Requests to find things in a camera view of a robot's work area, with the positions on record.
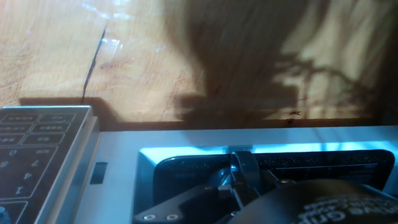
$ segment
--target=wood grain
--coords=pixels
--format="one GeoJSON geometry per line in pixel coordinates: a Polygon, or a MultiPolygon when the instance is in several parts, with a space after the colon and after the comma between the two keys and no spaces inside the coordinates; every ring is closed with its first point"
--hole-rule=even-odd
{"type": "Polygon", "coordinates": [[[83,3],[0,0],[0,105],[81,97],[106,24],[83,3]]]}
{"type": "Polygon", "coordinates": [[[1,33],[14,29],[0,37],[2,104],[81,96],[106,24],[85,99],[103,100],[104,129],[179,121],[245,127],[382,110],[397,24],[392,1],[40,2],[37,12],[23,6],[23,20],[12,11],[23,0],[2,7],[1,33]],[[24,33],[32,27],[35,36],[24,33]]]}

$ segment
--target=keypad button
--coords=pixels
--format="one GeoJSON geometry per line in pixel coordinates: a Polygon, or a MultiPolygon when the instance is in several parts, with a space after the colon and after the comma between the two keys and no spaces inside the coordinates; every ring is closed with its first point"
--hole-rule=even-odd
{"type": "Polygon", "coordinates": [[[26,133],[31,124],[0,124],[0,134],[26,133]]]}
{"type": "Polygon", "coordinates": [[[26,123],[35,122],[39,118],[39,114],[9,114],[2,122],[3,123],[26,123]]]}
{"type": "Polygon", "coordinates": [[[22,142],[22,145],[59,144],[64,134],[30,134],[22,142]]]}
{"type": "Polygon", "coordinates": [[[31,133],[57,133],[66,132],[69,128],[69,124],[36,124],[31,133]]]}
{"type": "Polygon", "coordinates": [[[0,135],[0,146],[18,145],[23,137],[23,134],[2,134],[0,135]]]}
{"type": "Polygon", "coordinates": [[[0,213],[3,213],[10,224],[19,224],[18,221],[26,208],[27,202],[3,202],[0,203],[0,213]]]}
{"type": "Polygon", "coordinates": [[[45,114],[39,122],[71,122],[75,114],[45,114]]]}
{"type": "Polygon", "coordinates": [[[56,147],[0,149],[0,200],[31,197],[56,147]]]}

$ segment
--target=screw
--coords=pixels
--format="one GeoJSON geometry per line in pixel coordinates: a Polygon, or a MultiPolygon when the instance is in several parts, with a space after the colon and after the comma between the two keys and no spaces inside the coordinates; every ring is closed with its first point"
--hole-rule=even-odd
{"type": "Polygon", "coordinates": [[[179,218],[179,216],[176,214],[167,215],[167,217],[166,217],[167,221],[174,221],[174,220],[177,220],[178,218],[179,218]]]}
{"type": "Polygon", "coordinates": [[[144,220],[145,221],[151,221],[154,220],[156,218],[156,215],[146,215],[144,216],[144,220]]]}

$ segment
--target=rectangular slot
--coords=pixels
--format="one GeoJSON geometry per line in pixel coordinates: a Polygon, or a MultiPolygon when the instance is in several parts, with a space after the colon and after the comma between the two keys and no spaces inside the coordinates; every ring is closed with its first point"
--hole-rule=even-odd
{"type": "Polygon", "coordinates": [[[102,184],[105,177],[107,162],[97,162],[94,166],[93,175],[91,176],[90,184],[102,184]]]}

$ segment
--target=keypad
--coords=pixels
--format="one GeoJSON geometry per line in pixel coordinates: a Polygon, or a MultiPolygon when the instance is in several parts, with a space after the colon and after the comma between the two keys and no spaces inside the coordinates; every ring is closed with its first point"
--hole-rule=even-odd
{"type": "Polygon", "coordinates": [[[0,202],[0,213],[2,213],[10,224],[17,224],[27,202],[0,202]]]}
{"type": "Polygon", "coordinates": [[[7,212],[11,224],[36,223],[89,111],[88,106],[0,110],[0,212],[7,212]]]}
{"type": "Polygon", "coordinates": [[[38,144],[60,144],[63,134],[30,134],[22,142],[22,145],[38,145],[38,144]]]}
{"type": "Polygon", "coordinates": [[[0,149],[0,199],[30,197],[57,147],[0,149]]]}

